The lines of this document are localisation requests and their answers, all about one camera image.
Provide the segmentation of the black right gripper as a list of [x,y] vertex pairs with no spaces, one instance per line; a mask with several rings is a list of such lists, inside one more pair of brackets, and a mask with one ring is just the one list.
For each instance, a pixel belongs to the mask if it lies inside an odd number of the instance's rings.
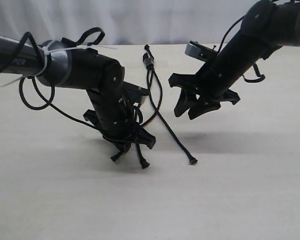
[[170,87],[179,87],[180,95],[174,115],[180,117],[188,110],[190,120],[221,108],[221,102],[230,102],[236,105],[241,98],[238,93],[228,89],[220,97],[212,96],[202,88],[194,74],[173,73],[168,79]]

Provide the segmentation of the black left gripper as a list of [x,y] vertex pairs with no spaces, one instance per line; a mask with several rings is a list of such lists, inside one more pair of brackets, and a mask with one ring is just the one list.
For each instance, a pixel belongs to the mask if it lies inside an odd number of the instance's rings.
[[147,132],[134,118],[120,118],[101,120],[94,110],[88,109],[83,118],[93,124],[102,134],[103,138],[115,142],[118,153],[112,156],[112,162],[119,163],[122,155],[126,154],[131,144],[141,144],[152,149],[156,143],[156,137]]

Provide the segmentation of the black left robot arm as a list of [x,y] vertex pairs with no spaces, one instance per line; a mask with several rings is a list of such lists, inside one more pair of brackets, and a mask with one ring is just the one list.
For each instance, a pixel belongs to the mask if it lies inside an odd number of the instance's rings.
[[20,40],[0,35],[0,74],[19,74],[19,83],[30,79],[56,88],[85,90],[93,109],[84,113],[83,124],[99,131],[119,155],[131,145],[153,148],[156,138],[142,127],[140,105],[149,95],[146,88],[126,82],[125,68],[114,58],[100,54],[94,46],[105,33],[94,27],[79,40],[67,38],[37,44],[30,32]]

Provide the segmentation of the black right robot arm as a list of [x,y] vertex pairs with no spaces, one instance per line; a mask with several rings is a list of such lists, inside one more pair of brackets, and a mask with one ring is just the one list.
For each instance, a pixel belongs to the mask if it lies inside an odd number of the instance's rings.
[[187,44],[185,54],[204,64],[195,74],[170,76],[169,85],[181,89],[174,107],[176,117],[187,112],[193,120],[220,109],[222,102],[237,104],[240,97],[230,87],[248,69],[254,68],[258,78],[246,78],[245,82],[265,79],[256,65],[259,59],[266,60],[285,46],[300,47],[300,0],[283,4],[260,0],[240,21],[240,29],[223,49],[214,50],[195,41]]

